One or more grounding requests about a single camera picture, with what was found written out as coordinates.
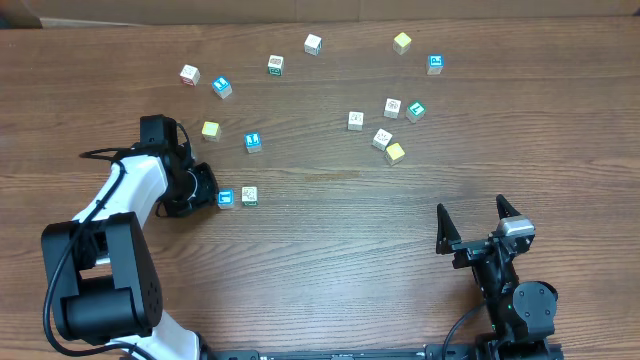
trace wood grain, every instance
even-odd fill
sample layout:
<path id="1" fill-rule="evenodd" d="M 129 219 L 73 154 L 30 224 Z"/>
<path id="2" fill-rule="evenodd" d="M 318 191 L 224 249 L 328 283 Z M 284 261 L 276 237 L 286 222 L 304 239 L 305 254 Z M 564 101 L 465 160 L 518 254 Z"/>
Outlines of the wood grain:
<path id="1" fill-rule="evenodd" d="M 303 52 L 308 33 L 319 57 Z M 435 254 L 436 205 L 474 239 L 503 193 L 538 229 L 518 274 L 560 292 L 552 341 L 568 359 L 636 359 L 638 39 L 632 18 L 0 32 L 0 358 L 61 358 L 41 329 L 41 231 L 108 175 L 77 154 L 132 144 L 140 116 L 164 113 L 222 186 L 260 191 L 257 208 L 145 227 L 166 310 L 215 349 L 441 342 L 479 291 Z M 441 76 L 426 77 L 429 53 L 446 57 Z M 270 54 L 283 77 L 266 74 Z M 196 88 L 179 83 L 186 63 Z M 221 74 L 224 101 L 209 85 Z M 428 114 L 383 118 L 387 97 Z M 349 111 L 365 113 L 362 133 L 346 130 Z M 220 143 L 199 136 L 205 120 Z M 407 153 L 393 168 L 371 146 L 381 127 Z M 250 131 L 262 153 L 246 153 Z M 483 314 L 456 341 L 488 330 Z"/>

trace blue cube face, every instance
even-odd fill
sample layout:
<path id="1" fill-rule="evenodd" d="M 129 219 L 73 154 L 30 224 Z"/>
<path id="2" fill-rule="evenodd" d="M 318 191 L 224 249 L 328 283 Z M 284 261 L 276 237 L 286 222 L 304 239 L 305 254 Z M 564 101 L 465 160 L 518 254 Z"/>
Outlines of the blue cube face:
<path id="1" fill-rule="evenodd" d="M 442 58 L 442 55 L 429 55 L 429 66 L 444 66 L 444 59 Z"/>
<path id="2" fill-rule="evenodd" d="M 233 189 L 220 189 L 218 193 L 219 205 L 232 205 L 233 204 Z"/>
<path id="3" fill-rule="evenodd" d="M 211 86 L 213 86 L 213 88 L 218 91 L 222 91 L 228 88 L 229 85 L 230 85 L 229 81 L 224 76 L 220 76 L 219 78 L 216 79 L 216 81 L 211 83 Z"/>
<path id="4" fill-rule="evenodd" d="M 260 141 L 260 134 L 258 133 L 250 133 L 244 136 L 244 143 L 247 147 L 260 146 L 262 142 Z"/>

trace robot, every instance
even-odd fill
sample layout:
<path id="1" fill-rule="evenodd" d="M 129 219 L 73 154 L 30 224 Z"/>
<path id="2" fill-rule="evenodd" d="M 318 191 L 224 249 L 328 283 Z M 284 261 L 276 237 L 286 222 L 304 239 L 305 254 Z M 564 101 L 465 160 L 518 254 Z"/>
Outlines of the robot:
<path id="1" fill-rule="evenodd" d="M 186 142 L 178 143 L 178 128 Z M 115 152 L 113 156 L 103 155 Z M 442 204 L 437 207 L 436 252 L 453 254 L 453 267 L 471 267 L 484 302 L 465 314 L 444 344 L 417 349 L 287 352 L 213 351 L 200 334 L 182 328 L 163 310 L 162 288 L 142 228 L 157 204 L 168 217 L 184 217 L 214 205 L 219 188 L 206 163 L 196 165 L 181 124 L 164 115 L 140 118 L 140 141 L 80 155 L 112 163 L 111 175 L 89 206 L 72 221 L 42 233 L 48 279 L 43 309 L 45 335 L 67 356 L 122 349 L 146 360 L 560 360 L 555 331 L 557 291 L 544 282 L 520 283 L 513 259 L 533 243 L 535 226 L 507 200 L 497 197 L 500 222 L 486 239 L 462 242 Z M 80 272 L 110 263 L 111 275 L 83 279 Z M 449 345 L 464 320 L 486 306 L 493 333 L 475 344 Z M 98 346 L 70 350 L 53 335 Z"/>

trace yellow cube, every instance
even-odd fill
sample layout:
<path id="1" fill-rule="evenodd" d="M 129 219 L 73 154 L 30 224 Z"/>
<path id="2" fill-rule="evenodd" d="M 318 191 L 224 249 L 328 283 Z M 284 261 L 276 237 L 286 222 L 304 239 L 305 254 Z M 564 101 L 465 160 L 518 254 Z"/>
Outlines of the yellow cube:
<path id="1" fill-rule="evenodd" d="M 387 147 L 387 150 L 385 150 L 385 152 L 385 158 L 392 166 L 404 159 L 404 150 L 402 150 L 402 147 L 398 143 Z"/>
<path id="2" fill-rule="evenodd" d="M 400 33 L 400 35 L 396 36 L 395 39 L 393 39 L 393 50 L 395 50 L 400 55 L 409 51 L 410 46 L 411 38 L 405 33 Z"/>
<path id="3" fill-rule="evenodd" d="M 204 122 L 204 126 L 202 127 L 202 136 L 209 141 L 218 141 L 220 140 L 220 125 L 218 123 L 213 123 L 209 121 Z"/>

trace cube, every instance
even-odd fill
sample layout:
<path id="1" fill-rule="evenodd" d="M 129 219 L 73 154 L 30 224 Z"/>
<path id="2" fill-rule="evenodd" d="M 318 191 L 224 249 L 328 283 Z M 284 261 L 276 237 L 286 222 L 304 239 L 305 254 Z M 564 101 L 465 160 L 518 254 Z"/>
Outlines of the cube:
<path id="1" fill-rule="evenodd" d="M 282 70 L 284 70 L 284 58 L 282 56 L 271 55 L 269 57 L 267 69 L 271 75 L 282 76 Z"/>
<path id="2" fill-rule="evenodd" d="M 242 188 L 242 205 L 258 206 L 258 188 L 246 186 Z"/>
<path id="3" fill-rule="evenodd" d="M 258 133 L 245 134 L 244 143 L 247 145 L 249 154 L 262 151 L 262 141 L 260 141 L 260 134 Z"/>
<path id="4" fill-rule="evenodd" d="M 378 130 L 378 133 L 376 134 L 376 136 L 373 137 L 373 146 L 384 151 L 387 148 L 387 145 L 389 145 L 389 141 L 391 141 L 391 137 L 393 137 L 393 135 L 380 129 Z"/>
<path id="5" fill-rule="evenodd" d="M 213 123 L 209 121 L 205 121 L 202 126 L 202 137 L 204 137 L 208 141 L 220 141 L 220 134 L 222 130 L 220 129 L 220 125 L 218 123 Z"/>
<path id="6" fill-rule="evenodd" d="M 404 150 L 402 150 L 402 147 L 398 143 L 389 146 L 385 153 L 386 154 L 384 157 L 387 159 L 389 165 L 391 166 L 399 163 L 400 161 L 402 161 L 402 159 L 404 159 Z"/>
<path id="7" fill-rule="evenodd" d="M 200 80 L 200 71 L 195 66 L 185 65 L 180 72 L 180 79 L 184 84 L 196 86 Z"/>
<path id="8" fill-rule="evenodd" d="M 233 189 L 220 189 L 218 192 L 218 207 L 220 209 L 231 209 L 233 206 Z"/>
<path id="9" fill-rule="evenodd" d="M 427 113 L 427 108 L 422 105 L 420 101 L 414 101 L 409 107 L 407 107 L 407 118 L 412 123 L 416 123 L 416 121 L 422 119 L 424 114 Z"/>
<path id="10" fill-rule="evenodd" d="M 362 131 L 362 124 L 364 123 L 364 113 L 357 111 L 349 111 L 349 119 L 347 119 L 347 129 Z"/>
<path id="11" fill-rule="evenodd" d="M 224 76 L 220 76 L 216 81 L 211 83 L 213 91 L 220 96 L 221 99 L 231 95 L 231 83 Z"/>
<path id="12" fill-rule="evenodd" d="M 384 116 L 397 119 L 400 114 L 400 104 L 402 104 L 400 100 L 387 99 L 387 104 L 384 106 Z"/>
<path id="13" fill-rule="evenodd" d="M 411 47 L 411 38 L 405 33 L 400 33 L 393 39 L 393 50 L 402 55 L 409 51 Z"/>
<path id="14" fill-rule="evenodd" d="M 442 55 L 429 55 L 427 61 L 427 75 L 439 75 L 444 67 L 444 58 Z"/>
<path id="15" fill-rule="evenodd" d="M 307 40 L 304 42 L 304 52 L 318 56 L 320 49 L 322 49 L 322 38 L 309 34 L 309 36 L 307 36 Z"/>

